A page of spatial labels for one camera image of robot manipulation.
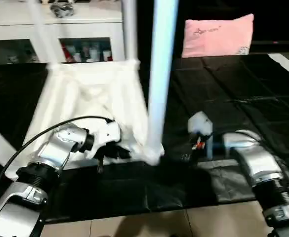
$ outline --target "pink pillow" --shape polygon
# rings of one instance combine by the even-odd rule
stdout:
[[[254,15],[223,20],[186,20],[183,58],[248,54]]]

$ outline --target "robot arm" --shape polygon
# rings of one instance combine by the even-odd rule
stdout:
[[[72,123],[55,129],[28,165],[18,169],[19,178],[0,198],[0,237],[39,236],[44,225],[40,213],[70,153],[90,151],[94,156],[100,147],[120,138],[116,122],[93,134]]]
[[[241,132],[223,136],[226,152],[237,158],[267,225],[274,228],[269,236],[289,237],[289,180],[275,157],[258,142],[259,137],[250,131]]]

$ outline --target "glass cabinet door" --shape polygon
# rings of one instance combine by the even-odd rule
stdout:
[[[0,40],[0,64],[38,62],[29,39]]]
[[[110,38],[60,39],[68,63],[112,61]]]

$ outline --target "floor tile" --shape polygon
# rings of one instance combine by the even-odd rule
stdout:
[[[256,201],[188,209],[194,237],[266,237],[272,231]]]
[[[91,221],[45,225],[41,237],[89,237]]]
[[[168,211],[93,220],[91,237],[191,237],[187,214]]]

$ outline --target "shelf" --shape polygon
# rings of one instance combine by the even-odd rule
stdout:
[[[122,22],[120,1],[92,0],[88,3],[76,3],[75,14],[66,18],[56,18],[50,11],[49,4],[41,4],[41,10],[46,24]],[[0,0],[0,26],[32,24],[26,2]]]

